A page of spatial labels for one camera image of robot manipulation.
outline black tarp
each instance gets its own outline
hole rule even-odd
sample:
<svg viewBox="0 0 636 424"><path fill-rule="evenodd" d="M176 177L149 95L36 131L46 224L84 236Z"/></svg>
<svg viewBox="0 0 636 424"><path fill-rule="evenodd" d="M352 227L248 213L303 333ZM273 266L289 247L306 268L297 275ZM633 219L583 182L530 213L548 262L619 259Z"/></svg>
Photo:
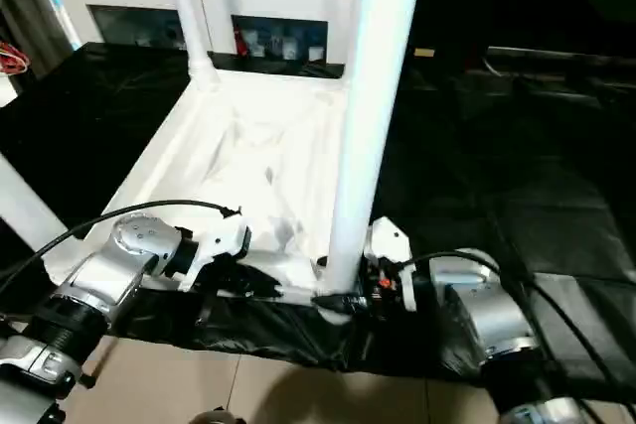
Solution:
<svg viewBox="0 0 636 424"><path fill-rule="evenodd" d="M389 216L416 254L477 247L503 268L536 274L636 399L636 96L519 77L429 80L410 69L374 216ZM105 206L186 84L183 53L85 46L0 110L0 150L73 225ZM2 243L5 267L26 253L6 230ZM28 313L47 285L34 267L0 305ZM572 393L616 399L555 313L531 299ZM467 349L441 333L446 320L431 309L334 327L304 308L143 291L116 332L333 369L473 381Z"/></svg>

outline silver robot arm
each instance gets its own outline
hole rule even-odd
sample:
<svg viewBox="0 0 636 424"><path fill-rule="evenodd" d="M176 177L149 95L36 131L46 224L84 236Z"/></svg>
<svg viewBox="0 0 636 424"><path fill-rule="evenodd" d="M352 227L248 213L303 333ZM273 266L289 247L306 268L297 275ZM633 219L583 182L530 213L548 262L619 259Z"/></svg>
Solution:
<svg viewBox="0 0 636 424"><path fill-rule="evenodd" d="M128 307L144 274L185 275L189 291L215 257L246 254L249 229L240 215L197 243L186 229L135 213L118 220L106 244L78 265L20 335L0 346L0 422L60 424L58 400L94 380L81 367Z"/></svg>
<svg viewBox="0 0 636 424"><path fill-rule="evenodd" d="M459 249L492 264L481 250ZM417 265L408 237L385 217L369 229L364 294L316 297L318 306L340 313L369 313L390 320L395 313L432 313L435 306L468 337L500 424L583 424L576 402L551 382L535 332L496 273L458 256Z"/></svg>

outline beige floor tile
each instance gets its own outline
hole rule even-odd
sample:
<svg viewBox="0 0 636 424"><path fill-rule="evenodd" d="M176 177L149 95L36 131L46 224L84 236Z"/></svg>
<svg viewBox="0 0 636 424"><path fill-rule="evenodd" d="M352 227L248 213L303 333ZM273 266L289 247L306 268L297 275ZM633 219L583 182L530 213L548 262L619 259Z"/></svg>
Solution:
<svg viewBox="0 0 636 424"><path fill-rule="evenodd" d="M621 408L621 413L623 415L623 421L625 422L625 424L636 424L636 422L634 422L632 417L627 412L627 409L625 409L624 406L619 406L619 407ZM636 404L632 404L632 407L636 411Z"/></svg>
<svg viewBox="0 0 636 424"><path fill-rule="evenodd" d="M433 380L427 388L430 424L496 424L497 410L484 389Z"/></svg>
<svg viewBox="0 0 636 424"><path fill-rule="evenodd" d="M187 424L228 405L239 363L237 355L106 338L84 369L100 367L108 352L96 387L77 386L63 401L67 424Z"/></svg>
<svg viewBox="0 0 636 424"><path fill-rule="evenodd" d="M629 422L624 419L623 410L618 404L602 401L587 401L587 403L596 411L598 417L600 417L605 424L625 424ZM586 416L586 418L587 422L593 424L594 421L589 416Z"/></svg>
<svg viewBox="0 0 636 424"><path fill-rule="evenodd" d="M230 411L248 424L426 424L424 381L242 356Z"/></svg>

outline black cable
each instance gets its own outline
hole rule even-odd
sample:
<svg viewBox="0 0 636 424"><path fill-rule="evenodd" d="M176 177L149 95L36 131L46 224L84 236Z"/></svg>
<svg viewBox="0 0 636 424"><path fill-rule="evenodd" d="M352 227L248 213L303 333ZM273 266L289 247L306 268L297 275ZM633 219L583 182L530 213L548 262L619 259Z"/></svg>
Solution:
<svg viewBox="0 0 636 424"><path fill-rule="evenodd" d="M107 212L103 215L92 218L91 220L82 222L73 228L70 228L69 230L64 232L62 235L51 240L44 247L42 247L36 253L31 255L31 257L29 257L27 260L22 262L22 264L9 276L9 278L7 278L7 280L2 284L2 286L0 286L0 296L7 290L7 288L9 287L9 285L11 285L11 283L15 280L15 278L20 273L22 273L27 267L29 267L33 263L36 263L36 261L42 258L42 256L45 253L49 252L54 247L58 246L59 244L64 242L67 238L71 237L72 235L75 235L76 233L81 232L85 228L91 227L92 225L95 225L96 223L104 222L105 220L109 220L110 218L117 217L118 215L122 215L124 213L129 213L129 212L140 211L142 209L155 208L158 206L197 206L200 208L208 208L208 209L214 209L215 211L219 211L223 215L223 217L227 217L237 213L236 211L233 211L228 208L224 208L222 206L218 206L216 204L205 203L203 201L191 201L188 199L150 201L148 203L137 204L135 206L128 206L127 208L121 208L121 209L117 209L116 211Z"/></svg>
<svg viewBox="0 0 636 424"><path fill-rule="evenodd" d="M493 265L489 261L484 258L475 255L469 252L462 252L460 250L451 250L451 251L442 251L442 252L432 252L424 255L420 255L418 257L407 260L406 262L402 262L399 264L401 268L406 267L410 264L416 264L420 261L428 261L433 258L438 257L458 257L464 258L466 260L472 260L473 262L477 262L480 265L486 267L491 272L501 276L501 272L496 265ZM609 383L610 386L614 388L617 396L622 395L621 387L612 371L607 366L607 363L603 359L603 357L596 351L594 346L589 342L589 340L585 337L580 328L572 321L572 319L567 315L567 313L563 310L563 308L555 301L555 299L546 291L541 285L538 285L532 280L523 280L523 285L526 285L529 288L532 288L536 291L544 300L548 302L548 304L555 310L556 314L559 318L567 325L569 330L574 334L578 342L583 346L590 359L594 362L596 367L600 370L601 374L605 380ZM627 399L620 399L619 402L624 405L627 409L629 416L632 418L634 423L636 423L636 411L631 406L631 403Z"/></svg>
<svg viewBox="0 0 636 424"><path fill-rule="evenodd" d="M522 81L525 79L525 77L521 76L519 72L517 72L516 76L511 73L511 76L515 81ZM497 221L497 218L493 212L492 206L490 206L489 202L483 198L483 194L480 194L480 188L475 187L474 182L471 181L470 177L467 177L466 174L463 174L461 171L458 172L455 168L452 167L450 167L449 169L450 172L453 173L462 183L467 185L469 189L472 189L475 192L475 200L483 209L485 217L492 226L493 230L497 233L502 243L505 244L510 249L510 251L519 258L520 263L524 264L521 253L517 249L516 245L507 238L506 234L499 225L499 222ZM511 273L511 271L507 271L506 276L502 277L502 284L504 284L504 286L506 285L506 283L504 283L504 279L506 278L508 279L508 284L511 285L507 291L511 294L511 296L513 296L513 299L517 302L517 304L524 310L528 321L530 322L533 330L535 331L535 334L537 335L539 343L541 343L542 345L542 349L544 354L546 355L547 360L550 362L551 365L554 366L554 370L560 376L567 378L566 369L564 368L563 364L557 359L554 351L552 350L546 334L544 333L544 330L539 323L539 320L537 319L537 315L532 309L532 305L528 298L529 294L526 290L527 287L524 286L524 284L526 283L535 284L534 275L517 269L513 270L513 273ZM577 403L579 403L580 407L587 412L587 414L589 415L591 420L594 421L595 424L602 424L603 421L595 413L595 411L587 405L587 403L576 396L573 396L573 398L576 400Z"/></svg>

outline glass cabinet door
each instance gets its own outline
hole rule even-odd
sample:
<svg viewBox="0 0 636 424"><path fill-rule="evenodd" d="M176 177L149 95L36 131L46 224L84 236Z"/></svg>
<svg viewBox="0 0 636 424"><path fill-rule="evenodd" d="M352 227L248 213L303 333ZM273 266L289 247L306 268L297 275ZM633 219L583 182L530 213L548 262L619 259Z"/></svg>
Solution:
<svg viewBox="0 0 636 424"><path fill-rule="evenodd" d="M241 56L326 63L327 22L242 15L232 22Z"/></svg>
<svg viewBox="0 0 636 424"><path fill-rule="evenodd" d="M186 49L176 10L107 5L88 9L108 44Z"/></svg>

